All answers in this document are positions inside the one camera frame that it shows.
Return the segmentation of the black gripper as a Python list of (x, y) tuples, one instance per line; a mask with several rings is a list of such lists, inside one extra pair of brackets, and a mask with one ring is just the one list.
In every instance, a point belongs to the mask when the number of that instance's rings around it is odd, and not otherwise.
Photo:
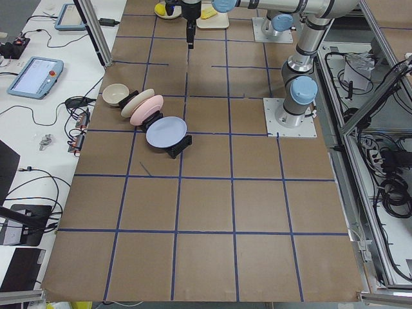
[(194, 48), (196, 20), (201, 16), (201, 0), (182, 0), (182, 16), (187, 20), (186, 41), (188, 49)]

